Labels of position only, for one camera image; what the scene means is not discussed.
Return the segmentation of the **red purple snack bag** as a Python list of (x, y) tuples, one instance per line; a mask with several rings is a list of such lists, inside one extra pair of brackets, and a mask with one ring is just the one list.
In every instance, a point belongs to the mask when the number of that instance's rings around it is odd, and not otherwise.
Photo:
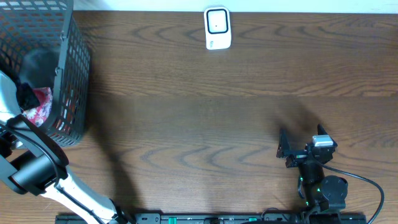
[(26, 110), (23, 115), (37, 127), (43, 125), (50, 115), (52, 109), (52, 90), (50, 87), (33, 89), (35, 96), (38, 98), (40, 105), (36, 108)]

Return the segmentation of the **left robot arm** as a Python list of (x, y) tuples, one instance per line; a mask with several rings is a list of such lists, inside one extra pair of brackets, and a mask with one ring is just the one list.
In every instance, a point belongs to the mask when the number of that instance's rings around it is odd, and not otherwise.
[(1, 129), (14, 135), (27, 152), (9, 162), (1, 157), (1, 181), (18, 194), (30, 193), (57, 201), (87, 223), (135, 223), (110, 198), (96, 193), (71, 170), (60, 146), (21, 111), (17, 85), (1, 74)]

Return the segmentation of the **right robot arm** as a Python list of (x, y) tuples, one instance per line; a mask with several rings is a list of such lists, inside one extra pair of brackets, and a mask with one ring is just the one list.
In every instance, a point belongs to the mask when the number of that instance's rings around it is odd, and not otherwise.
[(318, 134), (301, 150), (293, 149), (284, 129), (280, 130), (276, 157), (285, 159), (287, 168), (298, 168), (298, 193), (307, 207), (300, 212), (301, 223), (341, 223), (340, 211), (346, 207), (348, 182), (335, 175), (326, 176), (323, 165), (332, 160), (337, 143), (319, 124)]

